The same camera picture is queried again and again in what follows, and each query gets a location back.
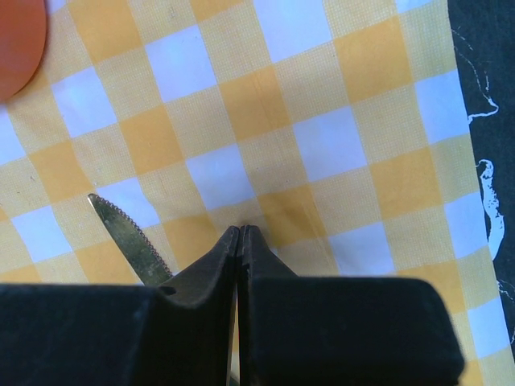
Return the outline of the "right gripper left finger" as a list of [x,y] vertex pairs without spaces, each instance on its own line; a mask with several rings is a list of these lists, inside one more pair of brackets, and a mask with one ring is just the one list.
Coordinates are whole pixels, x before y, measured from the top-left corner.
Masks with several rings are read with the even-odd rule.
[[2,285],[2,384],[228,384],[239,235],[160,286]]

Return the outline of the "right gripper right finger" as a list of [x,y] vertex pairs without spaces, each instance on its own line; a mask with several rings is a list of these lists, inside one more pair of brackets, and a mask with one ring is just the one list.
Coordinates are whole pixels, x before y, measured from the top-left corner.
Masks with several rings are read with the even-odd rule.
[[428,282],[302,277],[241,229],[243,385],[456,385],[464,356]]

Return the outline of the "black handled table knife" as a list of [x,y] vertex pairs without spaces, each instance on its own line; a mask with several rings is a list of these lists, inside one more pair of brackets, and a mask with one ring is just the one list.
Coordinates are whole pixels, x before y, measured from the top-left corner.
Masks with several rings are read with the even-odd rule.
[[118,206],[98,194],[88,201],[143,285],[162,285],[173,273],[142,229]]

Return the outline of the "yellow checkered tablecloth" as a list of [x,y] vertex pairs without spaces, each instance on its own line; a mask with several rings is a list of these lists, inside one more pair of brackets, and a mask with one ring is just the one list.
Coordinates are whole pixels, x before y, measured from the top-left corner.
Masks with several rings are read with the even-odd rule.
[[463,385],[511,385],[445,1],[48,1],[40,69],[1,105],[1,279],[134,283],[87,196],[174,272],[256,224],[296,273],[419,277]]

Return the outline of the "orange translucent cup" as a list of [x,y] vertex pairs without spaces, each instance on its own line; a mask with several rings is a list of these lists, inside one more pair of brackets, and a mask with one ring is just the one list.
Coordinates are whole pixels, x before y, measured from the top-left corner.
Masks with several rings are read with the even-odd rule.
[[1,101],[24,88],[43,57],[47,36],[44,0],[1,0]]

